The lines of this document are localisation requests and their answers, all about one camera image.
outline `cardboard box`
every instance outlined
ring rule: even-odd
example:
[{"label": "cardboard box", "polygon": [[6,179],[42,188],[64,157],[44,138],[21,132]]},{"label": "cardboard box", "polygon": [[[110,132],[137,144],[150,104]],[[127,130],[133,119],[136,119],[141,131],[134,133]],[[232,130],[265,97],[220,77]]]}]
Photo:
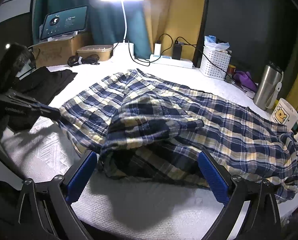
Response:
[{"label": "cardboard box", "polygon": [[32,46],[32,52],[36,58],[36,67],[65,65],[68,58],[75,55],[79,48],[92,43],[90,33],[79,33],[73,37],[38,43]]}]

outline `charging cable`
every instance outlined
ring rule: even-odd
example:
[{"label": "charging cable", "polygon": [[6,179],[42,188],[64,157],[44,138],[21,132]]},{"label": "charging cable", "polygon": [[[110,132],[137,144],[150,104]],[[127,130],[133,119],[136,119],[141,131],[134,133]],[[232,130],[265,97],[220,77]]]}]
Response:
[{"label": "charging cable", "polygon": [[161,44],[161,40],[160,40],[160,39],[161,39],[161,37],[162,37],[163,35],[167,35],[167,36],[170,37],[170,39],[171,39],[171,45],[170,45],[169,48],[167,48],[167,49],[165,49],[165,50],[163,50],[163,51],[161,52],[159,58],[157,58],[157,59],[155,59],[155,60],[153,60],[153,61],[150,61],[150,60],[147,60],[147,59],[143,59],[143,58],[135,58],[136,60],[138,60],[138,61],[140,61],[140,62],[148,63],[148,65],[144,65],[144,64],[141,64],[141,63],[135,61],[135,60],[132,58],[131,53],[130,53],[130,48],[129,48],[129,54],[130,54],[130,57],[132,58],[132,60],[133,60],[135,63],[137,63],[137,64],[139,64],[139,65],[142,65],[142,66],[146,66],[146,67],[149,67],[151,63],[156,62],[157,60],[159,60],[159,59],[162,57],[162,54],[163,54],[165,51],[167,51],[168,49],[171,49],[171,48],[172,48],[172,45],[173,45],[173,38],[172,38],[169,34],[167,34],[167,33],[162,33],[162,34],[159,36],[159,38],[158,38],[158,40],[157,40],[157,44],[159,44],[159,43]]},{"label": "charging cable", "polygon": [[[211,61],[210,61],[210,59],[208,59],[208,57],[203,53],[203,51],[201,51],[200,49],[198,49],[197,47],[196,47],[196,45],[197,44],[191,44],[190,42],[188,42],[185,38],[183,38],[183,37],[181,37],[181,36],[179,36],[179,37],[177,37],[176,38],[176,42],[178,41],[178,39],[183,39],[186,43],[184,43],[183,45],[189,45],[189,46],[192,46],[192,47],[194,47],[195,49],[197,49],[201,54],[202,54],[202,56],[204,56],[213,66],[215,66],[216,68],[218,68],[218,69],[220,69],[222,72],[224,72],[225,73],[225,78],[226,78],[226,76],[228,76],[228,77],[230,77],[234,82],[235,82],[235,80],[231,77],[231,76],[229,76],[228,75],[228,73],[226,72],[226,71],[224,71],[222,68],[219,68],[217,65],[215,65],[214,63],[212,63]],[[252,83],[256,86],[256,88],[258,88],[258,86],[257,86],[257,84],[247,75],[247,77],[252,81]]]},{"label": "charging cable", "polygon": [[79,57],[78,55],[74,55],[68,58],[68,65],[70,67],[79,66],[81,64],[91,64],[91,65],[99,65],[98,60],[100,59],[98,54],[92,54],[88,57]]}]

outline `white power adapter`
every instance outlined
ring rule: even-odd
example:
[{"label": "white power adapter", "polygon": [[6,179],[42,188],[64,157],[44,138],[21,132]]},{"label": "white power adapter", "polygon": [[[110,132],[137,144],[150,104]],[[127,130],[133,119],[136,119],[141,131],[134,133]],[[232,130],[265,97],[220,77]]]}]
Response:
[{"label": "white power adapter", "polygon": [[155,43],[153,55],[160,56],[160,54],[161,54],[161,43]]}]

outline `green curtain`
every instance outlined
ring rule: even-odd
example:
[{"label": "green curtain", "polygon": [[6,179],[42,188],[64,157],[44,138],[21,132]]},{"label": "green curtain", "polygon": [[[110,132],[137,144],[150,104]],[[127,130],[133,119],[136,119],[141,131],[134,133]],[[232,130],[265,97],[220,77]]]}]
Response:
[{"label": "green curtain", "polygon": [[[150,58],[151,47],[145,23],[142,1],[124,2],[127,18],[127,39],[134,43],[134,54],[141,58]],[[39,42],[39,26],[46,14],[89,5],[88,29],[95,44],[105,45],[121,41],[124,36],[124,17],[120,2],[102,2],[99,0],[36,0],[33,30],[34,43]]]}]

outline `blue gripper pad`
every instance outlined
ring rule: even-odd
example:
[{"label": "blue gripper pad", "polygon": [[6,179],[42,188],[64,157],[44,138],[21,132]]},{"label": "blue gripper pad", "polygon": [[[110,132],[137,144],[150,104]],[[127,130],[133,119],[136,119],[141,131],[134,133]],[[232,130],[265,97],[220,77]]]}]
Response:
[{"label": "blue gripper pad", "polygon": [[91,152],[80,169],[76,172],[72,180],[69,182],[66,196],[66,201],[69,205],[79,200],[83,189],[87,185],[87,182],[89,181],[97,165],[97,160],[97,154],[95,152]]},{"label": "blue gripper pad", "polygon": [[204,152],[199,153],[198,166],[216,200],[226,206],[229,202],[228,185]]}]

